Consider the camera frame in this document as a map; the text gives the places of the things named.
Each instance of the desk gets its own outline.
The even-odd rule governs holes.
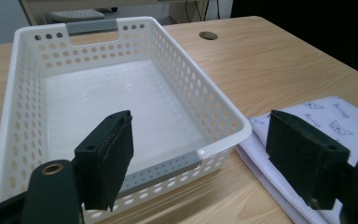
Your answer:
[[[358,72],[258,17],[166,26],[248,118],[339,95],[358,106]],[[210,31],[216,40],[199,32]],[[117,33],[73,37],[102,42]],[[11,44],[0,45],[0,115]],[[219,172],[103,223],[290,223],[235,151]]]
[[[185,0],[21,0],[21,4],[32,25],[46,24],[45,13],[90,8],[132,7],[150,4],[170,4],[170,17],[177,23],[187,22]],[[201,19],[204,20],[208,0],[197,0]],[[188,1],[187,11],[192,21],[200,16],[194,1]]]

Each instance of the white plastic basket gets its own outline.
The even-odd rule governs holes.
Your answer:
[[[196,151],[188,172],[117,199],[110,217],[220,168],[251,133],[247,118],[152,18],[117,19],[118,40],[75,46],[64,24],[15,34],[0,126],[0,202],[27,190],[31,172],[75,147],[106,116],[132,113],[128,174]]]

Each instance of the gray basket handle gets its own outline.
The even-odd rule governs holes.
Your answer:
[[[117,198],[123,198],[139,190],[149,188],[162,181],[195,169],[200,164],[196,151],[151,166],[131,175],[126,175]]]
[[[73,21],[66,23],[69,35],[84,35],[117,31],[117,20]]]

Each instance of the wooden tabletop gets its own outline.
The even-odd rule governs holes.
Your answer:
[[[358,107],[358,72],[258,17],[166,26],[248,118],[339,95]],[[202,31],[218,35],[199,37]],[[117,33],[73,37],[76,43]],[[0,45],[0,117],[11,44]],[[235,151],[219,172],[103,223],[290,223]]]

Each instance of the patterned fabric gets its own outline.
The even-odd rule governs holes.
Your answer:
[[[282,111],[302,118],[348,148],[351,151],[348,160],[349,164],[354,166],[358,162],[357,107],[338,96],[330,96],[286,107]],[[285,204],[285,207],[282,206],[282,208],[289,217],[296,223],[339,223],[339,212],[342,204],[338,200],[336,200],[335,207],[331,211],[312,210],[296,195],[281,173],[269,161],[269,155],[265,150],[269,128],[269,114],[250,118],[250,121],[254,130],[253,135],[249,140],[241,143],[238,152],[250,168],[253,167],[253,169],[256,168],[261,171],[258,173],[264,176],[258,175],[256,177],[268,180],[264,181],[264,183],[260,181],[266,189],[274,188],[274,190],[269,190],[269,192],[274,191],[271,195],[281,206]]]

